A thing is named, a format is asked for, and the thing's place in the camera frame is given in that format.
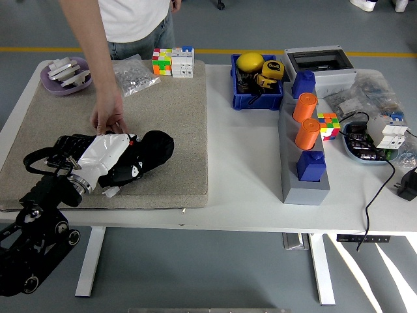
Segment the plastic bag of screws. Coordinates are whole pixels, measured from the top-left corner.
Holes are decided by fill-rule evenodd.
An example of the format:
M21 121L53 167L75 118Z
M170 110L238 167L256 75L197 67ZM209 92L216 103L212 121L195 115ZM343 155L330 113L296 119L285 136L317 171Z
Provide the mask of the plastic bag of screws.
M124 60L112 61L117 83L124 97L144 90L161 79L154 75L142 62L140 55L135 54Z

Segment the yellow floor line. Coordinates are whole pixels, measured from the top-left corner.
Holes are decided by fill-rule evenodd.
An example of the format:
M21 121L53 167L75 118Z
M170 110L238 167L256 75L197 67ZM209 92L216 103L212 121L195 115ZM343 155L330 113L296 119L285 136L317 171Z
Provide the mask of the yellow floor line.
M81 48L61 47L0 47L0 52L82 52ZM244 52L259 52L261 54L282 55L284 50L242 50L242 49L195 49L196 54L241 54ZM399 57L417 58L417 53L401 52L346 52L350 57Z

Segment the black cable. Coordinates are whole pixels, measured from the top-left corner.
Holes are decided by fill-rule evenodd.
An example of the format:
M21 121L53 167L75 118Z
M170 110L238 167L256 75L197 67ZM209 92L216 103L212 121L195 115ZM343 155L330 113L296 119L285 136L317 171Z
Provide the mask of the black cable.
M410 132L408 129L406 130L406 132L408 132L411 136L413 136L413 137L417 138L417 136L416 136L416 135L414 135L414 134L411 134L411 132Z
M368 213L368 209L371 206L371 204L373 203L373 201L377 198L377 196L381 193L381 190L386 186L386 184L388 184L388 182L391 180L391 178L395 175L395 167L394 165L392 165L392 163L388 160L385 160L392 168L392 174L389 176L389 178L385 181L385 183L382 184L382 186L380 187L380 189L378 190L378 192L376 193L376 195L374 195L374 197L372 198L372 200L368 203L368 205L365 208L365 214L366 214L366 231L365 231L365 235L362 238L362 240L359 242L358 246L356 247L356 251L359 252L359 247L362 243L364 243L367 233L369 232L369 213Z
M248 102L248 105L251 106L253 103L255 103L256 100L261 98L262 94L264 93L264 90L260 85L257 84L257 82L255 81L255 77L253 77L249 81L249 86L253 91L252 96L254 96Z
M355 113L353 113L353 114L350 114L349 116L346 116L344 119L342 119L339 123L341 123L341 122L343 122L343 121L345 121L345 120L347 120L347 119L349 119L350 117L352 117L352 116L354 116L354 115L356 115L356 114L365 114L366 115L366 117L367 117L367 122L369 121L369 115L366 113L366 112L355 112ZM345 137L347 137L348 136L348 134L345 134L345 133L343 133L343 132L341 132L341 131L339 131L339 133L340 134L342 134L343 136L345 136ZM356 247L356 251L358 251L359 252L359 248L360 248L360 246L361 246L361 244L362 243L364 243L364 241L366 240L366 236L367 236L367 234L368 234L368 232L369 232L369 227L370 227L370 221L369 221L369 212L368 212L368 209L369 209L369 207L371 206L371 204L375 201L375 199L377 198L377 196L381 193L381 191L382 191L382 189L386 186L386 184L388 184L388 182L391 180L391 178L395 175L395 167L394 167L394 165L392 165L392 163L389 161L389 160L387 160L386 158L384 159L384 161L385 162L387 162L390 166L391 166L391 168L392 168L392 173L391 173L391 175L389 176L389 178L382 184L382 186L380 187L380 189L378 190L378 192L374 195L374 197L372 198L372 200L366 205L366 207L365 207L365 214L366 214L366 230L365 230L365 235L364 235L364 237L362 238L362 240L358 243L358 246Z
M369 115L368 115L368 113L366 113L366 112L354 112L354 113L350 114L349 116L346 116L344 119L341 119L341 120L339 121L339 124L340 124L341 122L343 122L343 121L346 121L347 119L350 119L352 116L354 116L354 115L356 115L356 114L365 114L365 115L366 115L366 117L367 117L367 121L366 121L366 122L368 122L368 121L369 121Z

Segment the power adapter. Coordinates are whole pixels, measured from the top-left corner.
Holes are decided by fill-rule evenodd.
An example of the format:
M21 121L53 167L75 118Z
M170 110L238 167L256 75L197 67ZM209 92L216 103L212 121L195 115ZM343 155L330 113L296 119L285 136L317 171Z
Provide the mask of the power adapter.
M417 168L410 170L403 176L400 184L396 184L397 196L406 199L407 201L413 200L417 196Z

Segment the gray floor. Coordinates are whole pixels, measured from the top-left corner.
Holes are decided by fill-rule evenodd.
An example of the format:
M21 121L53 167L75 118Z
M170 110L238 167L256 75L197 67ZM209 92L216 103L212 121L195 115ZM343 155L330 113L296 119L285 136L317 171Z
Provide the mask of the gray floor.
M389 0L365 13L348 0L184 0L175 15L177 44L216 50L283 50L339 44L346 52L417 53L417 4L403 14ZM2 1L0 48L78 47L55 0ZM0 128L39 62L80 53L0 52ZM230 53L197 54L230 64ZM379 70L406 116L417 116L417 58L350 57L356 68ZM416 133L417 120L408 119ZM279 233L142 230L106 233L92 297L73 296L89 228L81 243L32 295L0 298L1 312L127 312L132 307L272 307L301 312L374 312L328 238L326 252L336 306L319 304L309 252L283 249ZM360 253L345 244L366 275L383 312L406 312L374 244ZM381 248L417 292L417 256L403 237Z

